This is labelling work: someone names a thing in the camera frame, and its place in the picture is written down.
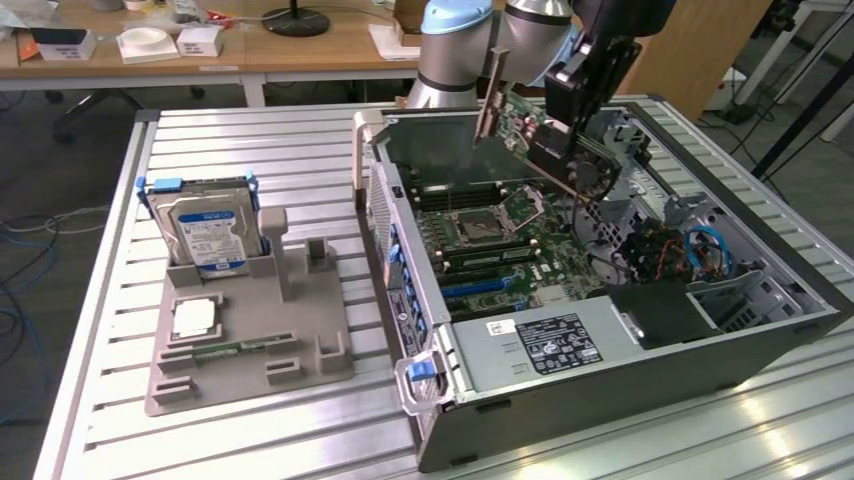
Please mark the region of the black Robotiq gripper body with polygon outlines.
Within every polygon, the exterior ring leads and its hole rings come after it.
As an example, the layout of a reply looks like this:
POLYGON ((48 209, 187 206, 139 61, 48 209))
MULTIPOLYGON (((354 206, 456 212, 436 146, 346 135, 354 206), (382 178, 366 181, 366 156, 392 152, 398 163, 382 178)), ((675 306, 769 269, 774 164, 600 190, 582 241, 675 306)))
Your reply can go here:
POLYGON ((658 34, 667 23, 674 0, 575 0, 583 38, 592 42, 658 34))

